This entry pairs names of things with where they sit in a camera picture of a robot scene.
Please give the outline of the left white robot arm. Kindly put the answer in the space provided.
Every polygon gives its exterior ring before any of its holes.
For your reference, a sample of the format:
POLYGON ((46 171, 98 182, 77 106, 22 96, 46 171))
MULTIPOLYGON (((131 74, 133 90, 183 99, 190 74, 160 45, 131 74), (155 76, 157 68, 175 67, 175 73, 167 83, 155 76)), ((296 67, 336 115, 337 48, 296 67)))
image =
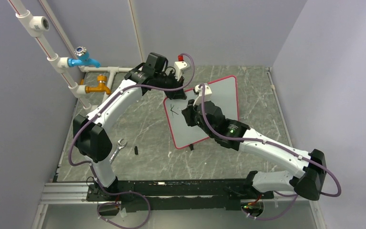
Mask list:
POLYGON ((178 56, 173 66, 166 57, 150 53, 147 60, 129 70, 121 84, 98 108, 87 115, 77 115, 73 120, 73 140, 70 149, 77 148, 85 160, 80 163, 68 160, 72 166, 88 164, 91 167, 99 194, 105 200, 112 200, 118 194, 118 178, 112 169, 112 162, 118 154, 113 150, 108 132, 119 117, 134 102, 148 91, 163 91, 167 98, 186 99, 184 72, 192 71, 194 62, 186 62, 184 53, 178 56))

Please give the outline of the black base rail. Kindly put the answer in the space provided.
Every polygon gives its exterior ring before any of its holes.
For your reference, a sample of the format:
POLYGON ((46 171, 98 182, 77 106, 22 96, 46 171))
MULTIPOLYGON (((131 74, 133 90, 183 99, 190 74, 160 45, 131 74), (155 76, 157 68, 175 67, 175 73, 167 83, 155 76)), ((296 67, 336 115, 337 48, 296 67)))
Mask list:
POLYGON ((188 180, 119 180, 102 191, 96 182, 88 185, 88 202, 118 203, 128 213, 141 210, 214 209, 240 210, 247 202, 272 199, 271 191, 260 193, 244 178, 188 180))

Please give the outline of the pink-framed whiteboard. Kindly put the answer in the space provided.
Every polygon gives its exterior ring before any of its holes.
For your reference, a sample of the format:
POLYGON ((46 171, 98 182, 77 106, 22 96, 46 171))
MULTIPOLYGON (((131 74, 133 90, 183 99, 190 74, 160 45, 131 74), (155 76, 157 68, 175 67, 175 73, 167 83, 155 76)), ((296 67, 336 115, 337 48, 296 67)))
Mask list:
MULTIPOLYGON (((224 116, 224 121, 227 119, 239 120, 237 78, 230 75, 211 81, 208 86, 212 91, 210 101, 220 108, 220 111, 210 108, 210 106, 204 108, 207 120, 213 129, 217 130, 215 122, 221 115, 224 116)), ((185 94, 187 96, 185 100, 170 100, 168 98, 163 100, 173 144, 177 149, 183 149, 209 138, 209 135, 201 127, 187 125, 182 110, 187 107, 190 100, 196 99, 198 95, 194 93, 192 88, 186 89, 185 94)))

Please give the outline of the orange faucet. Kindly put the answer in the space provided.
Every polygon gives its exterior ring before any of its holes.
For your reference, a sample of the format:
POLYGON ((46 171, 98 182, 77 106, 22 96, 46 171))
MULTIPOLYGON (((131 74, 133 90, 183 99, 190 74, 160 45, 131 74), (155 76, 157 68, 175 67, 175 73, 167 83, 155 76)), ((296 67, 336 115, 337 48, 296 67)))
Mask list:
POLYGON ((111 94, 111 90, 110 88, 107 86, 107 76, 103 75, 103 74, 99 74, 97 76, 97 86, 96 87, 90 87, 90 86, 85 86, 84 91, 85 93, 89 94, 89 93, 105 93, 106 95, 110 95, 111 94))

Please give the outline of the blue faucet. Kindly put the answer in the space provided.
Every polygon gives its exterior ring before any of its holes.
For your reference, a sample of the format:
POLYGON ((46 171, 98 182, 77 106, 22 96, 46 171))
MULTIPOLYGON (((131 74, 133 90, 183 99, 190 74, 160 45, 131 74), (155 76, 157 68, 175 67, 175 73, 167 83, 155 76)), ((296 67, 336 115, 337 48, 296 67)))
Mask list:
POLYGON ((90 57, 89 52, 86 47, 79 46, 74 50, 74 54, 76 55, 76 59, 69 58, 67 60, 67 64, 69 67, 75 66, 94 66, 95 68, 99 68, 101 64, 98 60, 92 59, 90 57))

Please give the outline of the white pvc pipe frame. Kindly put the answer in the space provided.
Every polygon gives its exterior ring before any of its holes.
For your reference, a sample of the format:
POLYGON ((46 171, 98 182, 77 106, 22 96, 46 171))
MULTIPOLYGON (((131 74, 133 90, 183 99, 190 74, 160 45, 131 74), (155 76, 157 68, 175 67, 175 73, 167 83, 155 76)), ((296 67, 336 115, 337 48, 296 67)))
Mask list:
POLYGON ((91 93, 85 93, 85 86, 71 77, 71 68, 83 73, 108 72, 107 86, 111 88, 117 73, 125 73, 132 64, 143 61, 129 0, 64 0, 53 7, 41 0, 43 16, 33 15, 20 0, 11 0, 9 5, 87 111, 94 110, 96 105, 88 101, 87 96, 91 93), (74 50, 79 46, 86 47, 90 57, 98 60, 101 66, 69 67, 67 60, 76 59, 74 50))

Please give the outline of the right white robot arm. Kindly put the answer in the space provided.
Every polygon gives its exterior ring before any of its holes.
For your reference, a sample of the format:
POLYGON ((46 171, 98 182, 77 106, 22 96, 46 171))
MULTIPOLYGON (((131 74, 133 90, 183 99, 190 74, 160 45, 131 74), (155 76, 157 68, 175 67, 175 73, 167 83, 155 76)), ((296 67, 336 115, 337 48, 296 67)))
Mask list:
POLYGON ((323 194, 327 172, 322 151, 298 150, 274 141, 240 121, 226 118, 211 101, 194 105, 194 100, 189 100, 182 114, 188 126, 199 127, 220 146, 258 155, 284 168, 281 172, 249 172, 243 186, 249 198, 269 191, 293 191, 317 201, 323 194))

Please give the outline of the silver wrench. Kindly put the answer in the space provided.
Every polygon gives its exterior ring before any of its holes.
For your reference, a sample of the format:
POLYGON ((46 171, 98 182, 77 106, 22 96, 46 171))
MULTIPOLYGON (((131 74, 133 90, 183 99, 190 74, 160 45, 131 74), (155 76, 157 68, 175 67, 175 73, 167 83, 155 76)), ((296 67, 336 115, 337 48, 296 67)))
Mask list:
POLYGON ((124 149, 127 146, 127 144, 128 144, 128 142, 125 141, 123 138, 117 141, 116 149, 113 153, 111 153, 111 156, 109 159, 110 164, 112 164, 115 161, 117 155, 120 153, 120 151, 122 149, 124 149))

